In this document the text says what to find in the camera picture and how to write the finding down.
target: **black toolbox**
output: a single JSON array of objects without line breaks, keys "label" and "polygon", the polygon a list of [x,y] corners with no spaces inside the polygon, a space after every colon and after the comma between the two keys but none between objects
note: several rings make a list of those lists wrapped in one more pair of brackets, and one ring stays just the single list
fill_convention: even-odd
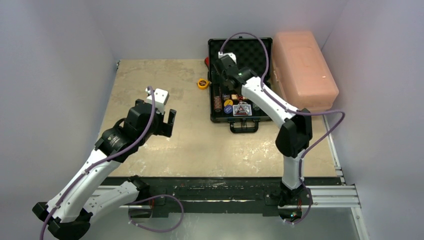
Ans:
[{"label": "black toolbox", "polygon": [[[270,37],[261,38],[268,51],[268,60],[271,63],[271,48],[273,39]],[[210,93],[210,120],[214,123],[229,123],[231,132],[237,133],[255,133],[259,128],[260,121],[270,121],[270,117],[262,111],[258,106],[250,100],[240,101],[246,102],[251,105],[251,115],[249,116],[233,116],[233,113],[224,112],[224,99],[223,94],[232,95],[235,92],[226,92],[225,87],[221,86],[219,76],[214,68],[214,63],[218,59],[218,52],[223,45],[225,39],[210,39],[207,42],[209,54],[209,72],[207,74],[208,80],[211,82],[209,87]],[[256,38],[234,38],[230,39],[223,50],[224,53],[234,53],[236,56],[237,67],[239,69],[248,67],[252,69],[258,77],[262,76],[266,68],[266,56],[261,43]],[[270,69],[266,73],[264,82],[270,87]],[[253,126],[248,127],[247,122],[253,122]]]}]

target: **white wall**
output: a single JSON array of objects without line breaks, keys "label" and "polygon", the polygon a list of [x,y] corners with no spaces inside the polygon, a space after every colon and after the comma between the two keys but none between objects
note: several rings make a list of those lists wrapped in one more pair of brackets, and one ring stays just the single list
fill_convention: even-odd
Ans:
[{"label": "white wall", "polygon": [[38,239],[31,208],[88,156],[116,66],[82,0],[0,1],[0,46],[1,239]]},{"label": "white wall", "polygon": [[324,44],[348,0],[87,0],[117,59],[203,59],[208,40],[311,30]]},{"label": "white wall", "polygon": [[337,153],[373,240],[424,235],[423,23],[422,0],[350,0],[323,48],[346,111]]}]

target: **toolbox handle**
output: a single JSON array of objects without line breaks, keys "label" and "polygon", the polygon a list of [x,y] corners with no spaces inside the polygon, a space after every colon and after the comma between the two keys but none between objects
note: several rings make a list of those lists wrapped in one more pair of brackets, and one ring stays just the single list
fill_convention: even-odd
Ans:
[{"label": "toolbox handle", "polygon": [[254,126],[247,127],[245,121],[241,121],[241,127],[234,127],[235,122],[229,123],[229,129],[233,134],[246,134],[246,133],[256,133],[259,129],[259,121],[253,121]]}]

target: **gray floor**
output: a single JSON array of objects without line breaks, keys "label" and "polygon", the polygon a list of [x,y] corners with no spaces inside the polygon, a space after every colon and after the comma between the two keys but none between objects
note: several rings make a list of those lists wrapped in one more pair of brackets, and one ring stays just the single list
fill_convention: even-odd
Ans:
[{"label": "gray floor", "polygon": [[[179,213],[169,218],[148,219],[145,226],[165,229],[175,224]],[[350,208],[313,208],[307,218],[292,227],[279,217],[260,214],[186,214],[174,231],[155,233],[128,224],[127,209],[120,208],[91,226],[83,240],[358,240]]]}]

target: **red object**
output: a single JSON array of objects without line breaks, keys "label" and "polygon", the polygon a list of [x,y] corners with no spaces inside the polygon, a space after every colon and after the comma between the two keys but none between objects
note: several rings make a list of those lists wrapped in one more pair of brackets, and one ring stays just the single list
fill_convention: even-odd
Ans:
[{"label": "red object", "polygon": [[155,199],[149,200],[148,205],[150,206],[150,209],[153,209],[153,207],[155,206]]},{"label": "red object", "polygon": [[204,64],[206,65],[207,69],[209,69],[209,57],[208,56],[204,59]]}]

